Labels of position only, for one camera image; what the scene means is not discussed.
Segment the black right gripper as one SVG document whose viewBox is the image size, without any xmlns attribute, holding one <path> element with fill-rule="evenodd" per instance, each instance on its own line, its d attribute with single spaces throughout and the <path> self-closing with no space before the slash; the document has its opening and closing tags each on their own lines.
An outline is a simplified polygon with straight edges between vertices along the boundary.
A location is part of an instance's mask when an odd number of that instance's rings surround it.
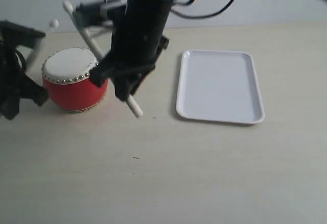
<svg viewBox="0 0 327 224">
<path fill-rule="evenodd" d="M 112 23 L 111 46 L 99 64 L 90 70 L 90 81 L 102 87 L 110 80 L 115 96 L 126 102 L 155 69 L 169 39 L 163 35 L 166 17 L 122 17 Z"/>
</svg>

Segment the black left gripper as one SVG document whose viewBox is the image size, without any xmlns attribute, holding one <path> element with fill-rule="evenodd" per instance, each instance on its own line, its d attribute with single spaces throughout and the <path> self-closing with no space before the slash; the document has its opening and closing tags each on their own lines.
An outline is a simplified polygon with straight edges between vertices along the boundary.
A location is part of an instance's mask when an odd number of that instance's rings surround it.
<svg viewBox="0 0 327 224">
<path fill-rule="evenodd" d="M 16 48 L 35 48 L 45 33 L 10 21 L 1 21 L 1 116 L 13 120 L 20 112 L 20 100 L 30 99 L 43 106 L 49 92 L 35 83 L 25 72 L 24 56 Z"/>
</svg>

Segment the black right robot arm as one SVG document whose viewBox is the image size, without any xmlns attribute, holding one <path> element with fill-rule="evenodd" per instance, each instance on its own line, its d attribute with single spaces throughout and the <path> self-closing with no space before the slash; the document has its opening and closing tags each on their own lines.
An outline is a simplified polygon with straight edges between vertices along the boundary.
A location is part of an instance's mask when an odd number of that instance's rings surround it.
<svg viewBox="0 0 327 224">
<path fill-rule="evenodd" d="M 111 47 L 100 64 L 90 72 L 91 81 L 101 86 L 106 79 L 114 84 L 115 96 L 126 102 L 146 76 L 155 69 L 169 40 L 163 35 L 172 7 L 188 6 L 194 0 L 102 0 L 80 6 L 87 17 L 85 26 L 111 21 Z"/>
</svg>

